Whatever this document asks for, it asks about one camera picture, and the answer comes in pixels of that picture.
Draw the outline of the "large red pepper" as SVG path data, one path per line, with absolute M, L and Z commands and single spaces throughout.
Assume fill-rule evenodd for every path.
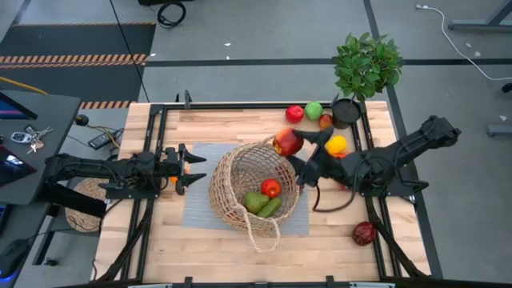
M 297 136 L 293 129 L 284 129 L 275 135 L 273 147 L 276 154 L 287 157 L 299 152 L 303 143 L 303 138 Z

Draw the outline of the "bright red apple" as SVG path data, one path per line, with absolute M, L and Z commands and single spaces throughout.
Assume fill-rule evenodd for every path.
M 289 123 L 296 124 L 300 123 L 304 118 L 304 109 L 300 106 L 289 106 L 285 112 L 285 118 Z

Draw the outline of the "small orange fruit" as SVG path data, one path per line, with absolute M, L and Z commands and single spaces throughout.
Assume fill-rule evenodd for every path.
M 189 168 L 188 168 L 188 167 L 186 167 L 186 168 L 185 168 L 185 173 L 186 173 L 186 174 L 188 174 L 189 172 L 190 172 Z M 171 181 L 172 183 L 176 183 L 176 182 L 178 181 L 178 177 L 177 177 L 177 176 L 170 177 L 170 181 Z

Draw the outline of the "black-framed display screen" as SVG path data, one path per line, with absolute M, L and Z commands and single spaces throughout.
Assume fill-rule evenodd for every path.
M 0 91 L 0 119 L 35 120 L 38 115 Z
M 34 174 L 37 170 L 0 145 L 0 187 Z

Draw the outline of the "green plant in black pot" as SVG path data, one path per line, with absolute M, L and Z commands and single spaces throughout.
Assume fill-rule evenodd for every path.
M 393 39 L 346 36 L 332 57 L 335 85 L 341 91 L 332 103 L 333 125 L 345 129 L 362 116 L 361 104 L 398 83 L 402 75 L 402 57 Z

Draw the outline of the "black hazard-striped floor mat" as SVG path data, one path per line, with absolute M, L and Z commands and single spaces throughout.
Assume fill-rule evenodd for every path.
M 32 86 L 77 97 L 84 109 L 127 108 L 144 100 L 141 77 L 152 22 L 17 24 L 0 42 L 0 88 Z

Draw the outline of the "green pear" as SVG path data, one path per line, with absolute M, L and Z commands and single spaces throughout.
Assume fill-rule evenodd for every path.
M 245 207 L 252 214 L 257 214 L 269 201 L 267 195 L 259 192 L 249 192 L 244 198 Z

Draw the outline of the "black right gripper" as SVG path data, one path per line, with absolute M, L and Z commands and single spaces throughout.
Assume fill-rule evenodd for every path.
M 316 144 L 318 150 L 313 152 L 307 162 L 307 179 L 319 180 L 320 178 L 332 178 L 335 180 L 349 180 L 354 176 L 356 170 L 356 156 L 347 155 L 344 158 L 336 158 L 327 153 L 325 148 L 327 142 L 333 135 L 334 128 L 327 127 L 321 131 L 303 131 L 293 130 L 295 136 L 307 140 L 311 144 Z M 299 186 L 307 185 L 307 179 L 304 176 L 306 162 L 296 156 L 287 156 L 286 159 L 294 168 L 297 184 Z

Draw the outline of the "green cucumber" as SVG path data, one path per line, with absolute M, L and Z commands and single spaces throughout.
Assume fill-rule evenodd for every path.
M 257 216 L 260 218 L 269 218 L 275 214 L 282 204 L 280 198 L 272 198 L 258 213 Z

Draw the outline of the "dark grey side desk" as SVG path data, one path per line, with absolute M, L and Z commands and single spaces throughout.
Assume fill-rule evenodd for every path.
M 26 205 L 35 200 L 43 184 L 45 159 L 60 151 L 77 115 L 81 100 L 69 96 L 44 95 L 17 90 L 5 90 L 3 93 L 38 116 L 35 120 L 0 120 L 0 135 L 4 137 L 4 146 L 36 169 L 36 172 L 31 175 L 0 186 L 0 202 Z M 28 125 L 36 130 L 43 130 L 47 127 L 52 129 L 42 138 L 44 147 L 35 154 L 27 153 L 28 145 L 10 140 L 13 132 L 22 131 Z

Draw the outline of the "grey metal table foot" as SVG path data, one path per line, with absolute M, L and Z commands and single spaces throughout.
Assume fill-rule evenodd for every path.
M 488 125 L 486 132 L 489 137 L 498 135 L 512 136 L 512 125 Z

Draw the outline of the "green apple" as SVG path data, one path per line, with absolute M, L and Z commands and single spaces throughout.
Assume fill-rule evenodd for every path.
M 323 107 L 320 102 L 308 102 L 304 108 L 305 116 L 311 121 L 317 121 L 323 114 Z

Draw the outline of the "grey woven placemat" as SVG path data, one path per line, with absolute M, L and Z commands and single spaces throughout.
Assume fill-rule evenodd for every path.
M 219 160 L 226 153 L 238 147 L 228 143 L 195 142 L 193 154 L 206 159 L 205 162 L 195 163 L 190 166 L 191 174 L 204 173 L 206 176 L 191 184 L 184 193 L 185 206 L 182 217 L 182 225 L 185 227 L 234 230 L 213 211 L 210 205 L 209 184 L 212 173 Z M 308 236 L 310 234 L 309 221 L 309 197 L 304 192 L 298 200 L 298 204 L 292 215 L 280 225 L 282 234 L 294 234 Z

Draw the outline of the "black aluminium table frame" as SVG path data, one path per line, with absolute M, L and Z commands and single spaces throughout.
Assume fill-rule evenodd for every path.
M 145 147 L 155 147 L 158 128 L 164 126 L 163 143 L 188 149 L 195 142 L 245 144 L 260 142 L 286 126 L 283 102 L 198 102 L 185 109 L 175 103 L 166 119 L 149 124 L 150 105 L 131 104 L 119 154 L 129 157 Z M 182 225 L 185 198 L 169 184 L 154 202 L 147 244 L 137 244 L 128 265 L 128 275 L 146 283 L 193 284 L 231 282 L 324 282 L 370 281 L 381 270 L 390 276 L 405 276 L 387 245 L 379 250 L 359 246 L 352 229 L 367 218 L 362 197 L 351 197 L 339 185 L 323 179 L 318 188 L 305 190 L 309 204 L 326 212 L 309 211 L 310 234 L 283 234 L 276 250 L 262 254 L 241 230 L 189 228 Z

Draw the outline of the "red tomato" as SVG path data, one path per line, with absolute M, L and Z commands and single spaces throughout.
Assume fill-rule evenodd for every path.
M 279 181 L 275 178 L 268 178 L 261 184 L 261 193 L 269 198 L 276 198 L 282 192 Z

